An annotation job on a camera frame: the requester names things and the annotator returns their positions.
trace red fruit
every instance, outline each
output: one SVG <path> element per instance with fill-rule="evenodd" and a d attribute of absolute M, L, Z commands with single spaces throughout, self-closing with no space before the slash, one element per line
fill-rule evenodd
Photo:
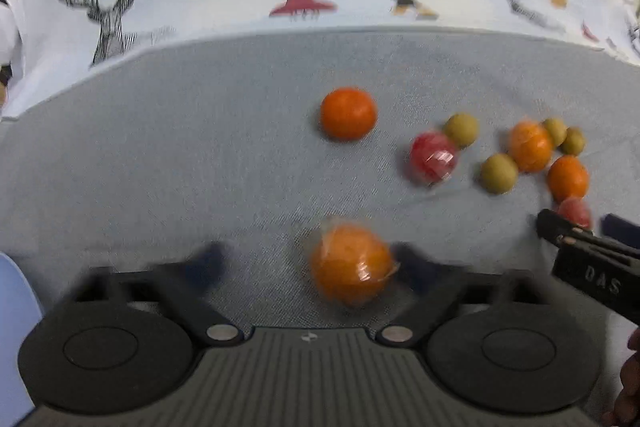
<path fill-rule="evenodd" d="M 579 227 L 591 230 L 591 211 L 584 200 L 580 198 L 566 198 L 558 206 L 558 214 Z"/>
<path fill-rule="evenodd" d="M 443 133 L 426 132 L 414 140 L 409 162 L 421 180 L 437 183 L 450 178 L 458 164 L 458 149 Z"/>

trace orange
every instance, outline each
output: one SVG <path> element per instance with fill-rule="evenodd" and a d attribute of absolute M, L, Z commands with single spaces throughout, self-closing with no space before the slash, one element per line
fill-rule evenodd
<path fill-rule="evenodd" d="M 335 140 L 359 140 L 373 129 L 377 119 L 373 97 L 356 87 L 340 87 L 330 92 L 320 107 L 322 129 Z"/>
<path fill-rule="evenodd" d="M 311 256 L 320 293 L 349 306 L 364 304 L 382 290 L 395 263 L 388 246 L 359 225 L 337 225 L 322 236 Z"/>
<path fill-rule="evenodd" d="M 558 203 L 583 198 L 589 190 L 589 173 L 575 156 L 560 156 L 546 175 L 546 184 Z"/>
<path fill-rule="evenodd" d="M 511 130 L 509 155 L 520 172 L 539 172 L 551 159 L 552 145 L 549 133 L 532 121 L 521 121 Z"/>

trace blue object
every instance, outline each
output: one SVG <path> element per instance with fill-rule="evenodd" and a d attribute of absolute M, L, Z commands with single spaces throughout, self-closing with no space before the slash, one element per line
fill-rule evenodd
<path fill-rule="evenodd" d="M 429 261 L 424 253 L 410 243 L 393 243 L 391 252 L 400 265 L 396 277 L 418 295 L 424 295 L 442 277 L 459 269 Z"/>
<path fill-rule="evenodd" d="M 12 427 L 33 409 L 18 372 L 20 344 L 42 318 L 31 286 L 0 252 L 0 427 Z"/>
<path fill-rule="evenodd" d="M 225 244 L 209 243 L 186 261 L 175 267 L 199 296 L 215 287 L 225 272 Z"/>
<path fill-rule="evenodd" d="M 640 227 L 615 214 L 607 214 L 600 222 L 602 235 L 640 250 Z"/>

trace olive-green ball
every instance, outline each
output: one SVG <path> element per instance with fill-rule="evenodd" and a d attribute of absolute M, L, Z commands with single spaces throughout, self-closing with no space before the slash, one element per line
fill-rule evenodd
<path fill-rule="evenodd" d="M 579 155 L 587 144 L 587 140 L 578 127 L 569 127 L 566 130 L 566 138 L 562 142 L 562 152 L 572 156 Z"/>
<path fill-rule="evenodd" d="M 480 170 L 482 187 L 492 194 L 509 192 L 518 180 L 518 166 L 507 154 L 494 154 Z"/>
<path fill-rule="evenodd" d="M 551 137 L 554 147 L 560 147 L 566 139 L 566 126 L 560 118 L 547 118 L 542 125 Z"/>
<path fill-rule="evenodd" d="M 444 125 L 444 134 L 460 149 L 469 147 L 478 139 L 478 120 L 465 112 L 453 115 Z"/>

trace silver screw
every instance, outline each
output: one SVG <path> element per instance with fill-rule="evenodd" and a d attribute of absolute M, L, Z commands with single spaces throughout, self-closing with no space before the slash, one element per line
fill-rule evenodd
<path fill-rule="evenodd" d="M 219 342 L 230 341 L 238 335 L 238 328 L 231 324 L 214 324 L 207 328 L 207 336 Z"/>
<path fill-rule="evenodd" d="M 403 343 L 408 341 L 414 332 L 404 326 L 387 326 L 382 330 L 382 336 L 385 340 L 393 343 Z"/>

